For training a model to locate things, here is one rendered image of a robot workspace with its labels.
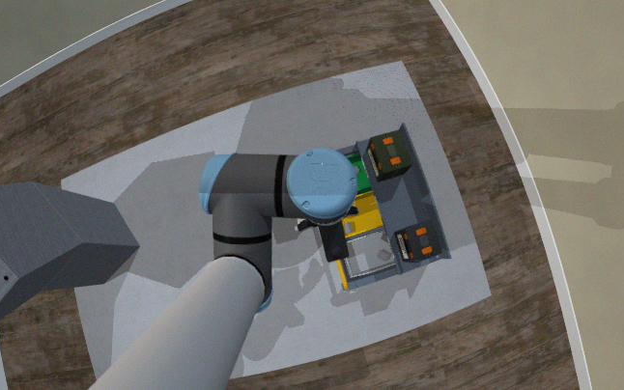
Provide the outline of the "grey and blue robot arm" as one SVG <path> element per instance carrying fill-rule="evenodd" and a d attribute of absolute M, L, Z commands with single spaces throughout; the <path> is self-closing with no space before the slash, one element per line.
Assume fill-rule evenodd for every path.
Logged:
<path fill-rule="evenodd" d="M 214 260 L 88 390 L 225 390 L 255 314 L 271 302 L 272 218 L 309 219 L 326 260 L 348 258 L 341 217 L 356 189 L 350 160 L 328 148 L 213 156 L 199 197 L 213 215 Z"/>

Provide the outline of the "grey open bin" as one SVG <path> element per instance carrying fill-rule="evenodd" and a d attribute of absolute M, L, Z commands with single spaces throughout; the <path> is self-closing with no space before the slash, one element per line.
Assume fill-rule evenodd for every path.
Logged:
<path fill-rule="evenodd" d="M 389 243 L 381 239 L 383 233 L 385 230 L 347 241 L 349 257 L 344 260 L 352 277 L 395 265 Z M 377 257 L 380 250 L 389 255 L 386 262 Z"/>

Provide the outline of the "green open bin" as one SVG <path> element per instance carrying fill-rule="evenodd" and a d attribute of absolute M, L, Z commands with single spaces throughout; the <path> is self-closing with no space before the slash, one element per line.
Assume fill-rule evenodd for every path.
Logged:
<path fill-rule="evenodd" d="M 358 181 L 357 195 L 365 193 L 365 192 L 368 192 L 368 191 L 371 191 L 372 188 L 371 188 L 370 182 L 368 180 L 367 174 L 365 172 L 364 166 L 362 164 L 362 161 L 361 161 L 359 153 L 355 154 L 355 155 L 348 156 L 348 159 L 351 161 L 353 166 L 357 166 L 359 168 L 359 172 L 356 175 L 357 176 L 357 181 Z"/>

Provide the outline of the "yellow bin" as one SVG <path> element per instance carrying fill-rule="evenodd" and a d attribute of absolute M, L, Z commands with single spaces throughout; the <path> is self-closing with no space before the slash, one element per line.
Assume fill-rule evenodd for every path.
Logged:
<path fill-rule="evenodd" d="M 345 233 L 347 237 L 352 237 L 352 236 L 355 236 L 364 232 L 368 232 L 368 231 L 371 231 L 371 230 L 374 230 L 383 226 L 383 222 L 379 214 L 378 206 L 377 206 L 373 191 L 369 191 L 369 192 L 357 195 L 354 205 L 355 207 L 358 207 L 360 210 L 358 215 L 349 216 L 349 217 L 342 219 L 343 227 L 344 227 L 344 223 L 352 222 L 353 232 L 349 234 Z M 344 227 L 344 231 L 345 231 L 345 227 Z"/>

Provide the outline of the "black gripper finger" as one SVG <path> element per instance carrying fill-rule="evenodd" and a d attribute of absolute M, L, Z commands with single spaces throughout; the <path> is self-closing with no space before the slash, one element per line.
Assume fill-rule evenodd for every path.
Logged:
<path fill-rule="evenodd" d="M 356 212 L 356 210 L 357 210 L 357 212 Z M 359 212 L 360 212 L 359 208 L 355 207 L 354 205 L 352 205 L 346 216 L 347 217 L 348 216 L 357 216 Z"/>
<path fill-rule="evenodd" d="M 298 219 L 298 224 L 295 226 L 295 231 L 302 233 L 313 226 L 310 224 L 309 219 Z"/>

